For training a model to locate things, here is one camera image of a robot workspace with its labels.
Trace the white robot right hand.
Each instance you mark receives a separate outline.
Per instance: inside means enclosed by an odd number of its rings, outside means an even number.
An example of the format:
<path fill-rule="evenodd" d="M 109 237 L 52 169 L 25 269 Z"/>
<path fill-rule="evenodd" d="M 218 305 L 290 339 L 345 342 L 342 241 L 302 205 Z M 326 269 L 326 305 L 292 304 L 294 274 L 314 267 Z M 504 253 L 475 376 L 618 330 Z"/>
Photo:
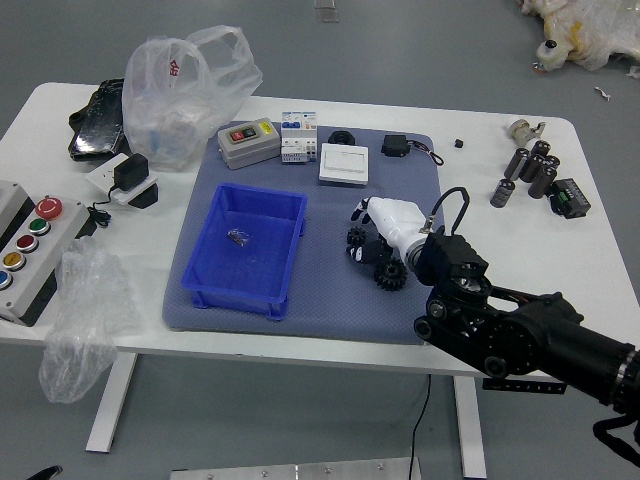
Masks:
<path fill-rule="evenodd" d="M 414 269 L 420 257 L 429 230 L 429 222 L 419 207 L 409 201 L 368 197 L 362 199 L 351 215 L 362 223 L 372 221 L 386 243 L 397 248 L 402 262 Z"/>

